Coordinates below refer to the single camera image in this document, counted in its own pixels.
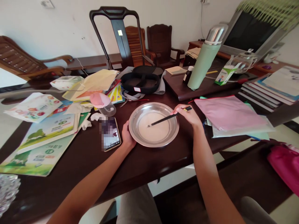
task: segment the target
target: green thermos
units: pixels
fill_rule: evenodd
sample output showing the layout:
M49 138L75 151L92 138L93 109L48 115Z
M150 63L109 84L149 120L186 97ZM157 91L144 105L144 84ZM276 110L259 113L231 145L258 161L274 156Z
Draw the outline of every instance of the green thermos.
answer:
M199 88L221 47L221 42L227 28L228 25L226 24L218 24L210 29L209 34L200 49L197 61L188 82L188 87L190 89L195 90Z

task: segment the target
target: high-back wooden chair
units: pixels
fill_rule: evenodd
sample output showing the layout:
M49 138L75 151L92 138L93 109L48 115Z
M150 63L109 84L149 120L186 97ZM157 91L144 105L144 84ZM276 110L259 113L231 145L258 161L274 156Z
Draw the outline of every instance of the high-back wooden chair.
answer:
M9 37L0 36L0 68L27 81L36 78L52 78L53 75L61 76L64 67L48 68L44 63L64 60L70 64L72 59L70 55L63 55L52 59L38 60L27 54Z
M135 26L127 26L125 30L129 42L129 47L130 47L134 67L140 66L143 63L142 55L145 55L145 31L143 28L140 29L142 49L143 49L142 52L140 41L139 41L138 28Z
M140 48L142 52L142 64L145 65L144 59L146 59L151 65L154 65L154 63L143 54L144 48L141 41L141 32L140 32L140 23L139 23L139 16L137 12L128 10L126 7L110 7L110 6L102 6L98 10L92 10L89 13L89 17L91 20L91 23L93 25L94 31L96 32L96 35L100 41L100 44L103 48L103 51L105 53L105 56L107 58L107 66L110 69L113 69L111 61L109 59L109 55L107 54L107 51L105 49L105 46L103 44L103 41L101 39L101 36L99 34L98 28L94 22L95 16L106 16L109 20L111 20L112 28L114 31L114 35L116 38L116 42L118 45L119 52L121 54L122 59L122 68L126 68L128 66L134 66L132 53L129 46L128 37L126 34L125 24L124 24L124 18L128 15L132 15L136 17L137 20L137 31L139 36L139 43Z
M180 55L185 51L171 47L172 26L164 24L146 28L149 49L146 51L157 67L171 68L180 65ZM176 59L170 56L171 51L177 52Z

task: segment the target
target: stainless steel bowl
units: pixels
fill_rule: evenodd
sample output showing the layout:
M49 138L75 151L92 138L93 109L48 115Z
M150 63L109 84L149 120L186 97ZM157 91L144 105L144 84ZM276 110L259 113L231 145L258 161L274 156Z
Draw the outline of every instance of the stainless steel bowl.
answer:
M139 127L139 122L142 119L142 117L148 113L153 113L153 112L159 113L159 114L163 115L163 117L167 117L167 116L169 116L169 114L172 111L173 110L169 106L162 104L162 103L155 103L155 102L146 103L146 104L143 104L143 105L137 107L133 111L133 113L131 114L131 117L129 119L129 130L130 130L132 137L139 144L146 146L146 147L150 147L150 148L162 147L162 146L169 144L172 140L174 140L174 138L178 134L179 123L178 123L177 117L170 118L166 121L163 121L163 122L168 123L168 126L169 126L168 133L164 139L157 141L157 142L148 141L147 139L143 138L139 132L138 127Z

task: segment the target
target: television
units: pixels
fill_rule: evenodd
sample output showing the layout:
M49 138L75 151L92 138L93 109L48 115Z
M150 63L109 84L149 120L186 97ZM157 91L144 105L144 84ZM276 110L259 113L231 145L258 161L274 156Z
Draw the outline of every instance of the television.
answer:
M249 13L237 11L228 24L219 51L237 56L251 48L260 60L287 33L269 23L257 20Z

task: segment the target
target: tiled floor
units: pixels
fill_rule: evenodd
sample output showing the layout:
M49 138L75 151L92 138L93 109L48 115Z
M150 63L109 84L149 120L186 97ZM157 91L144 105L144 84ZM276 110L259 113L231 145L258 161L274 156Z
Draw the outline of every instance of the tiled floor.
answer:
M21 123L20 120L9 117L6 114L3 114L3 111L6 109L12 108L14 105L4 106L0 103L0 124L1 124L1 132L0 132L0 147L6 142L6 140L11 136L14 130ZM293 144L296 147L299 147L299 138L298 134L287 128L284 125L280 125L276 127L276 132L269 133L270 138L274 138L278 141L287 142ZM239 143L231 148L226 149L226 151L242 151L256 142L251 142L250 140ZM214 155L214 159L216 163L223 161L223 157L217 153ZM149 183L149 188L153 194L153 196L166 191L167 189L189 179L190 177L195 175L195 170L191 166L179 169L167 176L161 178L159 184ZM120 196L116 197L116 206L117 211L119 209ZM99 219L101 217L104 210L109 206L108 204L111 202L103 203L99 206L95 206L90 209L88 213L84 215L84 223L92 224L99 223ZM299 223L299 198L296 195L292 195L289 199L287 199L283 204L281 204L277 209L275 209L270 215L278 224L298 224ZM39 224L46 223L47 219L38 222Z

